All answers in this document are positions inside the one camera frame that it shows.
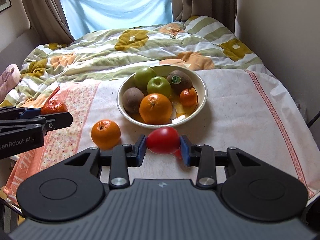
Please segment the plain brown kiwi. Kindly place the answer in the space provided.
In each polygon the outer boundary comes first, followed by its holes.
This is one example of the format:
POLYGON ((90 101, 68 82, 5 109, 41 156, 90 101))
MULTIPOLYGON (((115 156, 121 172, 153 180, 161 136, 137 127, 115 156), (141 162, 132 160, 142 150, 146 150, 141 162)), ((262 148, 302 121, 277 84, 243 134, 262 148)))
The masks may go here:
POLYGON ((123 107, 128 113, 138 113, 140 103, 143 98, 144 94, 140 89, 131 87, 127 89, 123 94, 123 107))

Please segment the cream duck-print bowl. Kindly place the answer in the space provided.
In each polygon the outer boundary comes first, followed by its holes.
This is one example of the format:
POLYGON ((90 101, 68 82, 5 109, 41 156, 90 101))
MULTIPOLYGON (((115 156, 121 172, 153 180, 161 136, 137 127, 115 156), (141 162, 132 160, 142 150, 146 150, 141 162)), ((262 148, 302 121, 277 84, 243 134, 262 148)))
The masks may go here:
POLYGON ((204 108, 208 89, 184 67, 164 64, 135 71, 120 86, 117 107, 131 123, 157 129, 189 122, 204 108))

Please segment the brown kiwi with sticker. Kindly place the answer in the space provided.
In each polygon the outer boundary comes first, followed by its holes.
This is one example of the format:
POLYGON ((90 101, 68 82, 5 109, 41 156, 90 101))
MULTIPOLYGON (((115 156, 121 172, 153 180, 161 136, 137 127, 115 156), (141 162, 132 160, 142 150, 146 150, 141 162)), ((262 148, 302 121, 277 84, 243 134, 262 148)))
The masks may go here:
POLYGON ((186 89, 192 89, 193 83, 191 78, 180 70, 174 70, 167 76, 167 81, 170 83, 172 90, 180 95, 186 89))

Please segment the white plastic bag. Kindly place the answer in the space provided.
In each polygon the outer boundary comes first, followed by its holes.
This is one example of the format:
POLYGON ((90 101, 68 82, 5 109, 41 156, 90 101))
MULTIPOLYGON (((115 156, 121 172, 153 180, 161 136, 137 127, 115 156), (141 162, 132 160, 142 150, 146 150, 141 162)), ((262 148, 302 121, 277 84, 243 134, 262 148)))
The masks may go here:
POLYGON ((297 108, 298 108, 301 116, 303 117, 304 121, 307 122, 308 117, 307 117, 306 106, 305 106, 304 102, 297 100, 296 105, 297 105, 297 108))

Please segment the small mandarin orange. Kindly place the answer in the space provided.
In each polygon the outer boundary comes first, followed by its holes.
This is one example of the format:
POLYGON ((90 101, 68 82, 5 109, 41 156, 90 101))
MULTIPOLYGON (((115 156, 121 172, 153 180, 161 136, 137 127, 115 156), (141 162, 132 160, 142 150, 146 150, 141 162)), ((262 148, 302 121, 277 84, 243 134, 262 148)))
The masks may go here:
POLYGON ((180 93, 180 103, 184 107, 191 107, 197 103, 197 92, 194 88, 185 89, 180 93))

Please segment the large orange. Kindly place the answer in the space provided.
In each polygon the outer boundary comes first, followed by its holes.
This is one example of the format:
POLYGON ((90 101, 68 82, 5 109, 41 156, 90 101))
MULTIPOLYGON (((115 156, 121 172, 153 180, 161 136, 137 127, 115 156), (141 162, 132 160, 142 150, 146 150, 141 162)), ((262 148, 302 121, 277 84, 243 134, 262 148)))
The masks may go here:
POLYGON ((120 142, 120 128, 112 120, 96 122, 91 129, 91 138, 101 150, 109 150, 120 142))
POLYGON ((149 94, 141 101, 139 114, 146 124, 167 124, 172 115, 171 101, 162 94, 149 94))

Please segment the red tomato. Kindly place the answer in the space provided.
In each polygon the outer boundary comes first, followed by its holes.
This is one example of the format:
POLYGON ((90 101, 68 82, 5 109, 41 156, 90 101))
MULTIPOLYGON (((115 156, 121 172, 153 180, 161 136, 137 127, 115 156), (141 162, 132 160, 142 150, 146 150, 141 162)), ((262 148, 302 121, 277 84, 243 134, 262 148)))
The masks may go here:
POLYGON ((157 154, 172 154, 180 148, 180 136, 172 127, 162 127, 151 132, 146 139, 147 148, 157 154))
POLYGON ((181 155, 181 149, 177 149, 175 152, 174 152, 174 156, 178 159, 178 160, 181 160, 182 159, 182 155, 181 155))

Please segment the left brown curtain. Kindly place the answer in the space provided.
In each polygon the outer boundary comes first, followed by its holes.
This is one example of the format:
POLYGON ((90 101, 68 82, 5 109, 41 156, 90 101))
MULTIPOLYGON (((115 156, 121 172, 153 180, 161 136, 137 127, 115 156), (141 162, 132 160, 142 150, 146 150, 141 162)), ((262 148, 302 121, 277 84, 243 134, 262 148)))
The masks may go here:
POLYGON ((44 43, 74 42, 60 0, 22 0, 30 26, 44 43))

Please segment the light blue window sheet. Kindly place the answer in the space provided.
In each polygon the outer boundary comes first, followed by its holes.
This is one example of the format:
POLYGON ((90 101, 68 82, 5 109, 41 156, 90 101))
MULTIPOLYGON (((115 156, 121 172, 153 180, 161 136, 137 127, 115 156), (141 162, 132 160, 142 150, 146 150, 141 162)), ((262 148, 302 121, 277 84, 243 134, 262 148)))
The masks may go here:
POLYGON ((72 36, 173 22, 171 0, 60 0, 72 36))

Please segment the pink plush toy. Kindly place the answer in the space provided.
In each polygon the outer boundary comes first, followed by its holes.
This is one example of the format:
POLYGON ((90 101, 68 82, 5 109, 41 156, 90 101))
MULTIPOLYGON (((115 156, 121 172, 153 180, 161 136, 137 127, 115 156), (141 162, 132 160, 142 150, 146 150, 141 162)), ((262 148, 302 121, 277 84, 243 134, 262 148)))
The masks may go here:
POLYGON ((17 86, 21 80, 20 70, 16 64, 10 64, 1 74, 0 101, 2 102, 7 93, 17 86))

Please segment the floral striped quilt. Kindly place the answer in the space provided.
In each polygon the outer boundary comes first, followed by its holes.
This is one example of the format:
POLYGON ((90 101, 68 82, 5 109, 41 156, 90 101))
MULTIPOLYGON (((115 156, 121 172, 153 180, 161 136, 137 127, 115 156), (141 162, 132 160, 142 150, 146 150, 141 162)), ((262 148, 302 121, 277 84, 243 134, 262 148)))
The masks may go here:
POLYGON ((245 69, 268 73, 260 57, 208 16, 184 22, 87 33, 71 44, 48 43, 23 60, 1 106, 25 106, 62 83, 113 80, 140 68, 176 64, 190 70, 245 69))

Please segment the green apple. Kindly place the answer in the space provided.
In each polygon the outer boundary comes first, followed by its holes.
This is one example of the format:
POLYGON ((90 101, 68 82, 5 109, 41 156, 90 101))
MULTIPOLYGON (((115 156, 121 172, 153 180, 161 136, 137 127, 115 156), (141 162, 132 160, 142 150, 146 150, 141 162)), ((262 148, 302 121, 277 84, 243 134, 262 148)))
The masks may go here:
POLYGON ((147 92, 149 94, 162 94, 168 98, 171 95, 171 85, 164 77, 156 76, 148 82, 147 92))
POLYGON ((137 88, 142 91, 147 90, 148 82, 153 78, 156 77, 156 72, 150 67, 144 67, 139 69, 134 75, 134 82, 137 88))

